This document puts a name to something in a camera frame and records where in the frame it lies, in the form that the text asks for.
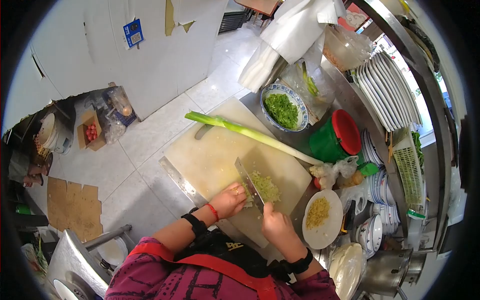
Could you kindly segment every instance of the pot handle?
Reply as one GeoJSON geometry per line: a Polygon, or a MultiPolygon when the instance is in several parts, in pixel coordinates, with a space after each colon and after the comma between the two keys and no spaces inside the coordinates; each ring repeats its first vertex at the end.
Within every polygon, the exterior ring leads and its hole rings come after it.
{"type": "Polygon", "coordinates": [[[402,291],[402,288],[401,288],[401,287],[397,287],[397,288],[396,288],[396,291],[400,294],[400,298],[402,298],[402,300],[408,300],[408,299],[407,299],[407,296],[406,296],[405,293],[402,291]]]}

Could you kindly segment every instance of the white cutting board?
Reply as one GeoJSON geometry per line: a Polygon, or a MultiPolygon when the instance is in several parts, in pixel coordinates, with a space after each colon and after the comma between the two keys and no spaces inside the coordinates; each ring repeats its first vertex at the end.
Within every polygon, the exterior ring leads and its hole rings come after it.
{"type": "MultiPolygon", "coordinates": [[[[235,98],[227,100],[210,115],[221,116],[274,137],[260,120],[235,98]]],[[[232,182],[241,182],[234,165],[237,157],[240,157],[249,173],[257,170],[262,176],[271,176],[272,182],[281,192],[281,202],[275,203],[275,210],[290,215],[312,180],[296,158],[223,127],[215,126],[207,131],[201,140],[196,140],[195,134],[202,125],[195,124],[165,152],[168,160],[197,192],[210,201],[232,182]]],[[[260,211],[254,205],[243,209],[229,221],[264,248],[268,241],[261,232],[260,216],[260,211]]]]}

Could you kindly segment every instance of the tomato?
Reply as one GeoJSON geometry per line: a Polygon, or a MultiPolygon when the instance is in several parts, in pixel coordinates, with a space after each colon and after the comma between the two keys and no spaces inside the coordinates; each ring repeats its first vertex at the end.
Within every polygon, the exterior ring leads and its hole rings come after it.
{"type": "Polygon", "coordinates": [[[315,177],[315,179],[313,180],[313,184],[315,185],[315,187],[319,190],[322,189],[322,187],[320,186],[320,183],[318,182],[318,178],[315,177]]]}

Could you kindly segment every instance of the red lid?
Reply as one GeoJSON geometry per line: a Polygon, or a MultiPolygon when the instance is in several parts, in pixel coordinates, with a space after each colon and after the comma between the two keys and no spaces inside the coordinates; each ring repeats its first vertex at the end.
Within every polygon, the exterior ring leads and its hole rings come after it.
{"type": "Polygon", "coordinates": [[[335,135],[340,139],[343,150],[350,155],[360,152],[360,132],[352,117],[343,109],[332,114],[332,125],[335,135]]]}

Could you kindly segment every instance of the red string bracelet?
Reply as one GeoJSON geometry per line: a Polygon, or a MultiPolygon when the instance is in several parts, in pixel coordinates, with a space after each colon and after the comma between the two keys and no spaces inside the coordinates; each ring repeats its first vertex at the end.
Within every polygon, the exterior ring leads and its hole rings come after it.
{"type": "Polygon", "coordinates": [[[220,219],[218,218],[218,213],[216,212],[216,210],[213,208],[213,206],[210,203],[207,203],[206,205],[210,207],[210,210],[215,215],[216,221],[218,222],[220,219]]]}

